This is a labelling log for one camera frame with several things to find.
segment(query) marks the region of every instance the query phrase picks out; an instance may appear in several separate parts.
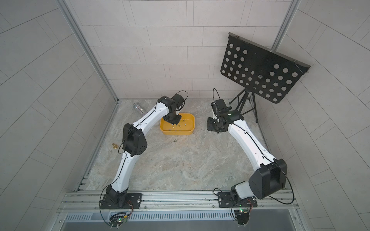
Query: black mounting plate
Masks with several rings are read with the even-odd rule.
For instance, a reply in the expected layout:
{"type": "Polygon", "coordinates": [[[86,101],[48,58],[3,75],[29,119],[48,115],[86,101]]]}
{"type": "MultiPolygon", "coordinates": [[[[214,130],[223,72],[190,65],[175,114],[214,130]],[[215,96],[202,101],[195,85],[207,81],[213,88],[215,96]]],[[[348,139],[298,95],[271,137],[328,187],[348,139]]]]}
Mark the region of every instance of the black mounting plate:
{"type": "Polygon", "coordinates": [[[257,207],[257,201],[253,200],[253,197],[247,197],[246,199],[243,199],[245,203],[242,203],[241,206],[234,205],[234,203],[231,200],[230,192],[218,192],[217,197],[218,197],[218,206],[220,208],[232,208],[232,207],[250,208],[251,206],[249,204],[249,201],[252,202],[253,208],[257,207]]]}
{"type": "Polygon", "coordinates": [[[221,74],[248,92],[279,103],[311,66],[229,33],[221,74]]]}
{"type": "MultiPolygon", "coordinates": [[[[131,201],[134,209],[140,208],[141,197],[142,193],[126,194],[126,199],[131,201]]],[[[130,209],[130,206],[127,203],[122,208],[118,208],[114,203],[111,202],[109,198],[107,198],[106,194],[104,195],[103,200],[101,201],[102,202],[100,203],[100,209],[130,209]]]]}

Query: marble floor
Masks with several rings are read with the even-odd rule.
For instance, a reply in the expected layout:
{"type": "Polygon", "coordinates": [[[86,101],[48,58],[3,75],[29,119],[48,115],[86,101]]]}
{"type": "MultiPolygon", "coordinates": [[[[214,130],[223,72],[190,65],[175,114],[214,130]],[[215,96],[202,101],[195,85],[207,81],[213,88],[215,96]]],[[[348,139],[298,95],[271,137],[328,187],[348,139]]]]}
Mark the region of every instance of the marble floor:
{"type": "MultiPolygon", "coordinates": [[[[181,112],[195,116],[195,129],[189,136],[167,136],[159,129],[159,122],[148,132],[148,147],[136,163],[129,182],[130,190],[212,190],[230,189],[248,180],[253,174],[249,159],[236,140],[227,132],[217,134],[206,129],[207,117],[212,116],[212,99],[187,99],[181,112]]],[[[123,100],[114,117],[101,150],[89,173],[86,190],[102,190],[113,181],[121,154],[112,143],[122,142],[126,123],[133,123],[141,115],[132,105],[138,102],[146,111],[154,99],[123,100]]],[[[243,111],[250,109],[247,102],[243,111]]],[[[250,129],[265,145],[253,112],[244,115],[250,129]]]]}

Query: perforated metal panel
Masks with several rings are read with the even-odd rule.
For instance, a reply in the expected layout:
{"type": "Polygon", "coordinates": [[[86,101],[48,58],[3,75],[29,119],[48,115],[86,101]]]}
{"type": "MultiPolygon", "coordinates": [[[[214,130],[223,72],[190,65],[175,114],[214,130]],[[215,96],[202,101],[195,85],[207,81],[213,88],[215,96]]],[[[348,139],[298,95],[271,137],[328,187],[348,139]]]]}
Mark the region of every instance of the perforated metal panel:
{"type": "Polygon", "coordinates": [[[229,33],[221,74],[279,103],[311,66],[229,33]]]}

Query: wall tile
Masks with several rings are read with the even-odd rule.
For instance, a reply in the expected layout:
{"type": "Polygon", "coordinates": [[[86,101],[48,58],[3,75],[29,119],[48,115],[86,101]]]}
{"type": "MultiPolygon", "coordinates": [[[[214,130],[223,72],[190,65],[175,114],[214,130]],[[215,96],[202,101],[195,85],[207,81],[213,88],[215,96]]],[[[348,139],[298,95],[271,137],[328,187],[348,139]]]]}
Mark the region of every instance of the wall tile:
{"type": "Polygon", "coordinates": [[[255,27],[204,27],[203,46],[226,46],[229,32],[252,40],[255,27]]]}
{"type": "Polygon", "coordinates": [[[102,64],[140,64],[136,47],[95,47],[102,64]]]}
{"type": "Polygon", "coordinates": [[[188,90],[187,79],[152,79],[154,91],[188,90]]]}
{"type": "Polygon", "coordinates": [[[221,64],[225,47],[194,47],[194,64],[221,64]]]}
{"type": "Polygon", "coordinates": [[[252,41],[265,47],[271,47],[278,31],[279,27],[256,27],[252,41]]]}
{"type": "Polygon", "coordinates": [[[82,118],[80,124],[76,128],[76,133],[87,140],[102,111],[103,108],[98,104],[96,100],[94,100],[87,110],[85,116],[82,118]]]}
{"type": "Polygon", "coordinates": [[[293,147],[293,145],[290,142],[289,137],[286,134],[284,127],[274,109],[266,114],[266,119],[270,125],[272,133],[274,134],[281,153],[286,153],[293,147]]]}
{"type": "Polygon", "coordinates": [[[370,86],[362,62],[370,59],[370,51],[335,30],[327,28],[310,54],[356,96],[370,86]]]}
{"type": "Polygon", "coordinates": [[[320,25],[321,22],[297,10],[286,33],[298,45],[306,48],[320,25]]]}
{"type": "Polygon", "coordinates": [[[326,217],[327,214],[308,178],[298,155],[286,161],[291,177],[309,218],[326,217]]]}
{"type": "Polygon", "coordinates": [[[27,159],[19,172],[0,196],[3,209],[0,211],[0,222],[3,230],[14,230],[20,217],[26,213],[51,167],[33,159],[27,159]]]}
{"type": "Polygon", "coordinates": [[[54,168],[51,170],[49,176],[37,193],[38,197],[49,200],[56,200],[58,198],[83,148],[84,147],[73,138],[69,140],[54,168]]]}
{"type": "Polygon", "coordinates": [[[204,79],[208,77],[208,64],[170,64],[172,79],[204,79]]]}
{"type": "Polygon", "coordinates": [[[244,5],[243,1],[195,1],[194,26],[240,26],[244,5]]]}
{"type": "Polygon", "coordinates": [[[348,138],[348,141],[351,145],[356,149],[358,154],[362,157],[362,159],[366,162],[368,166],[370,166],[370,126],[365,128],[364,130],[360,131],[359,133],[351,136],[348,138]]]}
{"type": "Polygon", "coordinates": [[[296,114],[288,120],[284,128],[309,177],[329,169],[324,158],[296,114]]]}
{"type": "Polygon", "coordinates": [[[69,103],[36,149],[58,159],[83,116],[84,114],[73,103],[69,103]]]}
{"type": "Polygon", "coordinates": [[[370,169],[340,130],[333,128],[318,138],[315,144],[356,211],[370,212],[370,201],[362,200],[370,190],[370,169]]]}
{"type": "Polygon", "coordinates": [[[88,109],[103,86],[103,82],[95,72],[76,93],[75,98],[85,109],[88,109]]]}
{"type": "Polygon", "coordinates": [[[73,34],[59,9],[44,14],[43,18],[59,41],[73,34]]]}
{"type": "Polygon", "coordinates": [[[356,210],[348,200],[342,187],[337,180],[331,180],[315,186],[335,230],[358,230],[366,231],[356,210]]]}
{"type": "Polygon", "coordinates": [[[148,27],[152,46],[201,46],[202,27],[148,27]]]}
{"type": "Polygon", "coordinates": [[[335,176],[330,169],[310,177],[313,186],[322,184],[332,179],[335,179],[335,176]]]}
{"type": "Polygon", "coordinates": [[[44,90],[70,67],[79,55],[68,39],[58,43],[23,70],[44,90]]]}
{"type": "Polygon", "coordinates": [[[137,26],[186,26],[186,1],[131,1],[137,26]]]}
{"type": "Polygon", "coordinates": [[[120,64],[102,64],[101,68],[108,79],[126,79],[120,64]]]}
{"type": "Polygon", "coordinates": [[[3,83],[0,86],[0,134],[4,134],[43,92],[24,71],[3,83]]]}
{"type": "Polygon", "coordinates": [[[80,29],[90,46],[102,46],[98,34],[93,26],[80,26],[80,29]]]}
{"type": "Polygon", "coordinates": [[[319,63],[302,83],[346,137],[370,125],[369,109],[319,63]]]}
{"type": "Polygon", "coordinates": [[[160,91],[125,91],[124,93],[126,99],[159,99],[162,97],[160,91]]]}
{"type": "Polygon", "coordinates": [[[83,83],[72,68],[68,68],[39,98],[38,101],[59,116],[83,83]]]}
{"type": "Polygon", "coordinates": [[[369,16],[369,8],[370,2],[361,0],[315,1],[308,15],[350,38],[369,16]]]}
{"type": "Polygon", "coordinates": [[[320,125],[320,127],[318,127],[313,132],[311,132],[310,136],[311,136],[312,140],[315,141],[320,136],[322,136],[323,134],[328,132],[330,129],[332,129],[333,127],[335,127],[335,123],[331,119],[328,119],[327,121],[325,121],[325,123],[320,125]]]}
{"type": "Polygon", "coordinates": [[[143,47],[148,64],[188,63],[187,47],[143,47]]]}
{"type": "Polygon", "coordinates": [[[117,91],[148,91],[145,79],[113,79],[113,85],[117,91]]]}
{"type": "Polygon", "coordinates": [[[57,162],[56,159],[51,158],[50,156],[45,155],[42,152],[37,151],[36,149],[32,152],[32,154],[30,155],[30,158],[37,160],[38,162],[41,162],[43,164],[46,164],[47,166],[50,166],[50,167],[54,167],[54,164],[57,162]]]}
{"type": "Polygon", "coordinates": [[[98,140],[94,136],[91,135],[89,139],[87,140],[86,145],[83,147],[82,151],[79,149],[80,153],[78,153],[78,155],[73,155],[73,150],[71,150],[70,152],[66,152],[66,156],[70,156],[70,158],[74,160],[73,162],[74,166],[73,165],[71,166],[70,168],[71,170],[68,169],[69,176],[63,175],[63,177],[65,177],[62,179],[63,181],[62,185],[64,185],[63,188],[68,188],[69,190],[78,189],[78,186],[79,186],[78,184],[83,178],[87,164],[89,163],[89,160],[97,146],[97,143],[98,143],[98,140]]]}
{"type": "Polygon", "coordinates": [[[0,188],[10,183],[52,124],[36,110],[29,108],[2,135],[0,188]]]}
{"type": "Polygon", "coordinates": [[[254,1],[250,9],[247,26],[280,27],[290,2],[286,1],[254,1]]]}
{"type": "Polygon", "coordinates": [[[224,89],[226,79],[193,79],[193,90],[224,89]]]}
{"type": "Polygon", "coordinates": [[[310,54],[295,43],[288,35],[284,36],[277,51],[308,65],[313,65],[316,62],[310,54]]]}
{"type": "Polygon", "coordinates": [[[165,79],[162,64],[127,64],[131,79],[165,79]]]}
{"type": "Polygon", "coordinates": [[[128,26],[121,1],[71,0],[83,26],[128,26]]]}
{"type": "Polygon", "coordinates": [[[57,8],[55,2],[48,0],[2,1],[0,3],[0,13],[13,27],[57,8]]]}
{"type": "Polygon", "coordinates": [[[147,27],[95,26],[103,46],[150,46],[147,27]]]}
{"type": "Polygon", "coordinates": [[[0,43],[0,70],[8,77],[54,46],[36,20],[1,33],[0,43]]]}
{"type": "Polygon", "coordinates": [[[308,133],[313,132],[329,119],[329,116],[300,81],[296,82],[286,95],[286,98],[308,133]]]}

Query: black cable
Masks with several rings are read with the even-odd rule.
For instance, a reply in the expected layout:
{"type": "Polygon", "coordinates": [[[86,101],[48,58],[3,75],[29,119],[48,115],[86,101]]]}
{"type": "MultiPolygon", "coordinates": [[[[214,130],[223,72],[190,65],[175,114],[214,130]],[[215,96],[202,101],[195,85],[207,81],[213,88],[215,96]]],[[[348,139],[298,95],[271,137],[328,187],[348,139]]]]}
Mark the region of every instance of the black cable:
{"type": "Polygon", "coordinates": [[[215,90],[216,90],[216,93],[217,93],[217,95],[218,95],[218,98],[219,98],[219,99],[221,99],[220,95],[218,94],[217,89],[216,89],[216,88],[214,88],[214,89],[212,90],[212,97],[213,97],[213,101],[215,101],[215,96],[214,96],[215,90]]]}

